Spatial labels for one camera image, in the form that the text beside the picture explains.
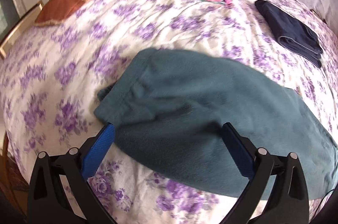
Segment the teal green pants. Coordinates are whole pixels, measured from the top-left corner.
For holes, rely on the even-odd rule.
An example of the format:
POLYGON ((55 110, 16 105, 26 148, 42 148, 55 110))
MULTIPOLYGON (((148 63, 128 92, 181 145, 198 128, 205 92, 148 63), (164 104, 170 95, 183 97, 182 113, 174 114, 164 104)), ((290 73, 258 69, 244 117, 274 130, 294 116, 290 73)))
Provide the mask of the teal green pants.
POLYGON ((225 123, 271 154, 295 152, 310 199, 337 184, 337 144, 299 94, 238 61, 142 50, 98 98, 94 115, 115 126, 121 151, 195 189, 239 197, 248 182, 222 141, 225 123))

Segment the purple floral bedspread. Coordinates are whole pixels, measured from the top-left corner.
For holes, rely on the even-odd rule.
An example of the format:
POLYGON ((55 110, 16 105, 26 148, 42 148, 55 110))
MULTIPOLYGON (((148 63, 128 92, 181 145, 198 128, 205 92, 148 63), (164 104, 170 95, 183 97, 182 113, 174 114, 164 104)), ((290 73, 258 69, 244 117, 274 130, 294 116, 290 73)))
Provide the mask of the purple floral bedspread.
POLYGON ((268 0, 318 36, 318 69, 274 41, 256 0, 226 8, 199 0, 92 0, 52 27, 32 27, 1 61, 1 121, 29 180, 40 151, 63 154, 101 129, 97 92, 148 47, 240 61, 296 90, 337 138, 337 36, 304 4, 268 0))

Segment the navy folded garment white trim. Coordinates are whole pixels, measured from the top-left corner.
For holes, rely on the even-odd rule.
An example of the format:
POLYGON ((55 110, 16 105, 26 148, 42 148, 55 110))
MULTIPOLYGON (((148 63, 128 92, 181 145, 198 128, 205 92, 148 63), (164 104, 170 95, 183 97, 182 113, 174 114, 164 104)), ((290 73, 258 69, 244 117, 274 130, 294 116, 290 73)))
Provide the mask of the navy folded garment white trim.
POLYGON ((298 19, 265 0, 255 1, 258 12, 267 22, 275 41, 321 68, 321 54, 317 34, 298 19))

